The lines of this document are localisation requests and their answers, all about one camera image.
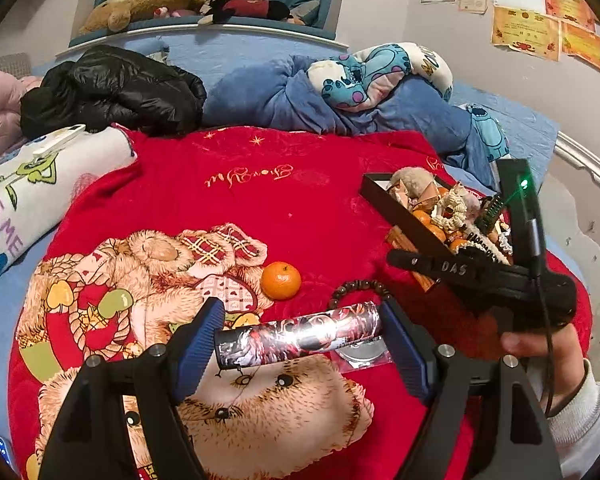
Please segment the white sleeve forearm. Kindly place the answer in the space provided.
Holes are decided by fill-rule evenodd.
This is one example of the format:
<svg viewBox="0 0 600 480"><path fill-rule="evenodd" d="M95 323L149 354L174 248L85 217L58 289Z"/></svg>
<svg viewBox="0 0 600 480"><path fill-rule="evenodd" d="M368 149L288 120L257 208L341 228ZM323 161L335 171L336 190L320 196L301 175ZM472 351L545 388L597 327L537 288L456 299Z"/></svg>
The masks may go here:
<svg viewBox="0 0 600 480"><path fill-rule="evenodd" d="M600 479L600 382L583 360L585 375L577 393L547 419L564 479Z"/></svg>

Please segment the person's right hand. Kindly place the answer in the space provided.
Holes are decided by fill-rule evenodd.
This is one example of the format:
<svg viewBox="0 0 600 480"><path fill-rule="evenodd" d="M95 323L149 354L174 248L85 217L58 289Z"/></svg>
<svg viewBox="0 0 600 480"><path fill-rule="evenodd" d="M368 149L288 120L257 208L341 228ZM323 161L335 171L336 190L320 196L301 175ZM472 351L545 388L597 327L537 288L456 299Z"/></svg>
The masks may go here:
<svg viewBox="0 0 600 480"><path fill-rule="evenodd" d="M546 372L541 405L547 416L557 414L578 393L586 375L578 332L572 324L550 333L512 333L501 336L506 353L516 358L543 358Z"/></svg>

